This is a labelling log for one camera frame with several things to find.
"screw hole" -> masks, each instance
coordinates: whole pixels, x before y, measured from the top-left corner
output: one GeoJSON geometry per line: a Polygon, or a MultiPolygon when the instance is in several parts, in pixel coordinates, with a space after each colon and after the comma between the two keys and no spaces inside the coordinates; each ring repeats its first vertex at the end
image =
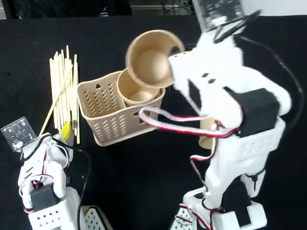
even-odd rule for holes
{"type": "Polygon", "coordinates": [[[212,84],[213,82],[215,82],[215,79],[210,79],[210,80],[208,81],[209,84],[212,84]]]}

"yellow object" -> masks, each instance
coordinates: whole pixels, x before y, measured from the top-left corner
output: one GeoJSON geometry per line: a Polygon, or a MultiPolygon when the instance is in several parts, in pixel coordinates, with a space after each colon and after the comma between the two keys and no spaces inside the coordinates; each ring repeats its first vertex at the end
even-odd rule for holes
{"type": "Polygon", "coordinates": [[[71,123],[66,122],[63,129],[61,130],[61,134],[64,138],[64,140],[68,141],[70,135],[71,135],[71,123]]]}

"wooden stick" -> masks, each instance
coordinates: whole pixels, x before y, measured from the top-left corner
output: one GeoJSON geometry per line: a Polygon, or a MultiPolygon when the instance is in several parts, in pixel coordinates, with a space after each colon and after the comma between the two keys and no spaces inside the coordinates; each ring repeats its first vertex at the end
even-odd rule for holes
{"type": "MultiPolygon", "coordinates": [[[[53,62],[53,72],[55,76],[55,85],[56,85],[56,95],[60,93],[60,76],[59,76],[59,56],[58,53],[56,52],[54,56],[54,62],[53,62]]],[[[57,110],[59,114],[59,120],[58,120],[58,131],[61,131],[61,128],[64,126],[64,114],[63,114],[63,106],[62,106],[62,97],[59,98],[57,101],[57,110]]]]}
{"type": "MultiPolygon", "coordinates": [[[[76,70],[77,70],[77,79],[76,79],[76,89],[79,82],[79,73],[78,73],[78,62],[76,62],[76,70]]],[[[80,120],[79,120],[79,104],[76,102],[76,110],[77,110],[77,144],[80,144],[80,120]]]]}
{"type": "Polygon", "coordinates": [[[62,91],[65,89],[66,81],[67,81],[68,79],[69,79],[69,77],[66,77],[65,80],[64,80],[64,82],[63,82],[63,84],[61,84],[60,93],[57,95],[57,97],[56,97],[56,99],[55,99],[55,102],[52,103],[52,106],[51,106],[50,109],[49,109],[49,112],[48,112],[48,114],[47,114],[47,117],[46,117],[46,119],[45,119],[45,122],[44,122],[44,124],[43,124],[43,127],[42,127],[42,129],[40,130],[39,135],[42,135],[42,134],[44,133],[45,128],[46,128],[46,126],[47,126],[47,124],[48,124],[48,121],[49,121],[49,119],[50,119],[50,117],[51,117],[51,114],[52,114],[52,112],[53,112],[53,109],[54,109],[54,107],[55,107],[55,105],[56,105],[56,102],[58,101],[58,99],[59,99],[60,96],[62,95],[62,91]]]}
{"type": "MultiPolygon", "coordinates": [[[[68,70],[68,68],[70,68],[70,63],[69,63],[69,60],[67,58],[65,58],[64,60],[65,62],[65,70],[68,70]]],[[[66,105],[67,105],[67,121],[70,121],[71,120],[71,106],[70,106],[70,103],[71,103],[71,91],[70,91],[70,80],[68,82],[66,82],[66,87],[65,87],[65,97],[66,97],[66,105]]]]}
{"type": "MultiPolygon", "coordinates": [[[[71,59],[69,59],[69,64],[72,66],[72,68],[74,69],[71,59]]],[[[71,72],[70,74],[70,78],[71,78],[71,85],[70,85],[70,109],[71,109],[71,116],[72,116],[72,111],[73,111],[73,73],[71,72]]]]}
{"type": "MultiPolygon", "coordinates": [[[[71,63],[71,60],[70,60],[70,54],[69,54],[69,47],[68,45],[66,45],[66,58],[65,58],[65,61],[67,60],[68,63],[71,63]]],[[[72,73],[71,73],[71,79],[69,81],[69,89],[68,89],[68,92],[69,92],[69,95],[70,95],[70,102],[71,102],[71,93],[72,93],[72,73]]]]}
{"type": "Polygon", "coordinates": [[[77,62],[77,55],[74,56],[74,63],[73,63],[73,80],[74,80],[74,89],[73,89],[73,117],[75,121],[74,127],[74,134],[75,136],[78,135],[78,108],[77,108],[77,85],[78,85],[78,62],[77,62]]]}
{"type": "MultiPolygon", "coordinates": [[[[50,79],[51,79],[51,93],[52,93],[52,102],[55,100],[55,82],[54,82],[54,74],[53,74],[53,60],[49,59],[50,64],[50,79]]],[[[54,128],[58,128],[58,114],[57,114],[57,105],[55,105],[55,109],[53,110],[53,120],[54,120],[54,128]]]]}
{"type": "MultiPolygon", "coordinates": [[[[69,60],[65,60],[65,69],[69,70],[68,68],[72,68],[72,65],[69,63],[69,60]]],[[[65,91],[66,91],[66,104],[67,104],[67,121],[71,121],[71,95],[70,95],[70,80],[71,80],[71,72],[66,72],[65,73],[65,77],[68,77],[69,80],[66,82],[66,87],[65,87],[65,91]]]]}
{"type": "MultiPolygon", "coordinates": [[[[59,55],[59,76],[60,76],[60,85],[63,85],[64,79],[66,74],[64,73],[64,67],[63,67],[63,58],[62,55],[59,55]]],[[[67,102],[66,102],[66,90],[63,90],[62,93],[62,109],[63,109],[63,117],[64,117],[64,123],[61,129],[64,127],[64,124],[66,121],[69,121],[68,114],[67,114],[67,102]]]]}

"stacked cups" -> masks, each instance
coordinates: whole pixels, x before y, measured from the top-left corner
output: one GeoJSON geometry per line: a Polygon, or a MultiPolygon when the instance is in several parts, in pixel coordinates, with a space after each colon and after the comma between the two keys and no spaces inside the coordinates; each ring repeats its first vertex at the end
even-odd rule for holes
{"type": "Polygon", "coordinates": [[[168,57],[184,52],[180,39],[165,30],[152,30],[135,38],[126,54],[126,69],[118,77],[119,95],[127,106],[145,105],[160,89],[173,84],[168,57]]]}

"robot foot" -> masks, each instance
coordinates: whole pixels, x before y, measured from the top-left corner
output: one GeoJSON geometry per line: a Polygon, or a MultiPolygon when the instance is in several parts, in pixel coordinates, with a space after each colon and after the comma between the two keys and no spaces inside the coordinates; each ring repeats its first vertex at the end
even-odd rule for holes
{"type": "Polygon", "coordinates": [[[251,201],[246,207],[250,224],[240,226],[234,211],[212,212],[201,205],[203,188],[190,191],[184,195],[184,204],[179,210],[169,230],[256,230],[267,224],[266,215],[261,204],[251,201]]]}

